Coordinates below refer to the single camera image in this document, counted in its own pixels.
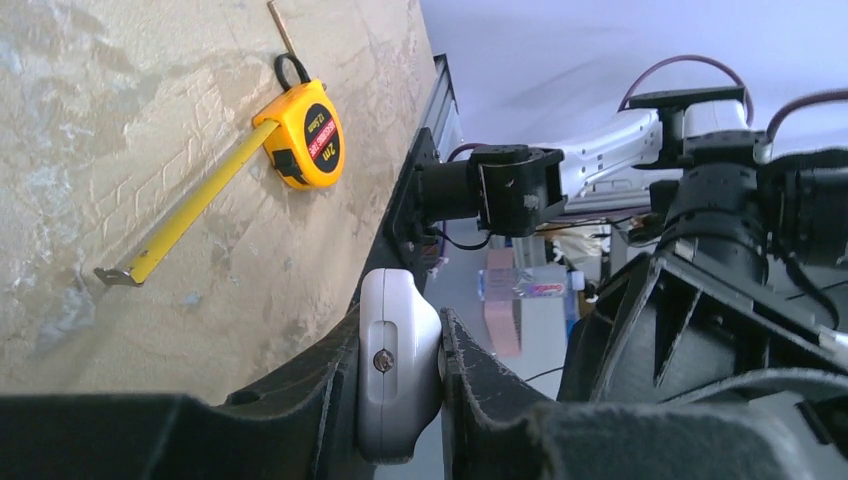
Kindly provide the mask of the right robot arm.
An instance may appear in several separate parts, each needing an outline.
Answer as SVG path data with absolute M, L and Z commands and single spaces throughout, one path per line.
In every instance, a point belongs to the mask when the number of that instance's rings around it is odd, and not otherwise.
M 490 234 L 527 237 L 618 172 L 677 170 L 650 187 L 655 252 L 602 288 L 562 397 L 659 402 L 728 381 L 747 390 L 781 370 L 845 377 L 825 344 L 840 313 L 805 268 L 847 263 L 847 152 L 771 150 L 789 115 L 846 97 L 800 97 L 753 130 L 742 86 L 641 94 L 580 139 L 482 145 L 423 168 L 422 225 L 475 218 Z

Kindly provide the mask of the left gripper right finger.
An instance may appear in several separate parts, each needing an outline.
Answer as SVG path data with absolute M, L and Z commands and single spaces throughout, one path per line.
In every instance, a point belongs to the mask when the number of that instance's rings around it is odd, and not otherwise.
M 443 324 L 449 479 L 810 479 L 800 443 L 749 407 L 560 403 Z

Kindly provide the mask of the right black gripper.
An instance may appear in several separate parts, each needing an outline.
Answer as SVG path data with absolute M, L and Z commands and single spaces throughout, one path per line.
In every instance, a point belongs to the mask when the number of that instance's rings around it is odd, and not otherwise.
M 792 390 L 847 392 L 847 365 L 812 313 L 708 258 L 642 254 L 599 292 L 569 340 L 562 402 L 689 403 Z

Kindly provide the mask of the white remote control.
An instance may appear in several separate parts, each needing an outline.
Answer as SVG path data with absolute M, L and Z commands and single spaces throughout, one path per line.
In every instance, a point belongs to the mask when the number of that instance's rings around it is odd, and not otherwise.
M 401 464 L 442 403 L 442 324 L 411 272 L 374 269 L 359 303 L 357 445 L 373 464 Z

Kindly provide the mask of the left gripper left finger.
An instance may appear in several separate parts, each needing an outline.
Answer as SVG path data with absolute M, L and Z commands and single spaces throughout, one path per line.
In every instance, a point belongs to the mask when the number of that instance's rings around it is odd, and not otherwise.
M 358 324 L 218 406 L 186 394 L 5 396 L 5 479 L 357 479 Z

